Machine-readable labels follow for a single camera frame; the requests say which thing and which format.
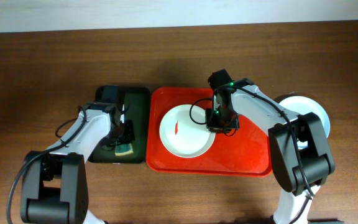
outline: black plastic bracket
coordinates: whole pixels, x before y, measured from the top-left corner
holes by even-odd
[[[31,151],[25,161],[40,154]],[[44,181],[61,177],[60,189],[45,187]],[[36,160],[23,177],[21,218],[25,223],[80,224],[88,211],[88,186],[84,157],[47,155]]]
[[[328,145],[320,118],[314,113],[299,115],[291,122],[300,141],[308,146],[300,151],[303,170],[310,185],[322,185],[335,170],[333,155]],[[268,130],[273,173],[287,192],[299,195],[305,189],[288,125],[277,124]]]

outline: wooden table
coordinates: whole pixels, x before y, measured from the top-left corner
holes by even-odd
[[[358,223],[358,21],[0,34],[0,223],[29,150],[55,142],[108,83],[208,87],[211,72],[255,81],[268,96],[312,97],[331,119],[336,171],[309,218]],[[269,217],[280,187],[266,178],[160,174],[86,165],[89,208],[110,223],[219,223]],[[20,185],[12,217],[19,218]]]

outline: white plate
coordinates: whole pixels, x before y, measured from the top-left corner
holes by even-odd
[[[331,129],[331,125],[329,123],[329,118],[327,112],[324,110],[320,104],[315,102],[314,100],[304,97],[304,96],[291,96],[285,98],[283,101],[279,103],[283,107],[295,111],[299,114],[307,114],[313,112],[319,116],[324,132],[326,133],[326,137],[328,138],[329,130]],[[304,148],[308,145],[308,142],[300,142],[298,141],[298,147]]]
[[[205,125],[192,122],[189,111],[191,105],[180,105],[164,115],[160,123],[160,139],[172,154],[192,158],[206,152],[214,142],[215,133]],[[205,121],[205,111],[194,106],[191,115],[195,121]]]

